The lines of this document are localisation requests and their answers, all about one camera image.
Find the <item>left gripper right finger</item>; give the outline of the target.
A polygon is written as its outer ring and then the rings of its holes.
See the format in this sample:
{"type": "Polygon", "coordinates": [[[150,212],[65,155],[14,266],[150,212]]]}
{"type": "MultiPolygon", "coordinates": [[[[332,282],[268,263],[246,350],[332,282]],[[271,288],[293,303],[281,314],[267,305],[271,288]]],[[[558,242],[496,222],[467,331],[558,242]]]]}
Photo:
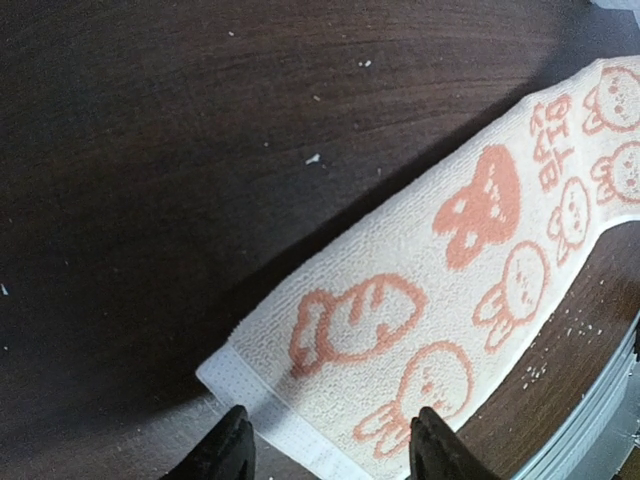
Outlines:
{"type": "Polygon", "coordinates": [[[492,479],[482,464],[431,407],[411,421],[410,479],[492,479]]]}

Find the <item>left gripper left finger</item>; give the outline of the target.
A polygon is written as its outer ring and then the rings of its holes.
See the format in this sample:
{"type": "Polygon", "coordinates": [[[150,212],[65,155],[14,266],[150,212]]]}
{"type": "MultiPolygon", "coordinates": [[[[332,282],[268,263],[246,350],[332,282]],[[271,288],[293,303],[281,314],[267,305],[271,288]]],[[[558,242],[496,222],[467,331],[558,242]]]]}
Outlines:
{"type": "Polygon", "coordinates": [[[167,480],[253,480],[256,471],[254,429],[244,406],[232,407],[167,480]]]}

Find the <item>orange bunny pattern towel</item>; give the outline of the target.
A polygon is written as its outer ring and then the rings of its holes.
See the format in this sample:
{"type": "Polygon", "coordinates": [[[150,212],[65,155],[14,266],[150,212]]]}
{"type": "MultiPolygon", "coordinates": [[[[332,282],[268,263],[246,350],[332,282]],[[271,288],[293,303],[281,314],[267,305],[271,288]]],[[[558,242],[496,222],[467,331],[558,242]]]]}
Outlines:
{"type": "Polygon", "coordinates": [[[639,216],[639,60],[529,95],[276,287],[197,369],[322,479],[403,479],[425,406],[461,427],[602,233],[639,216]]]}

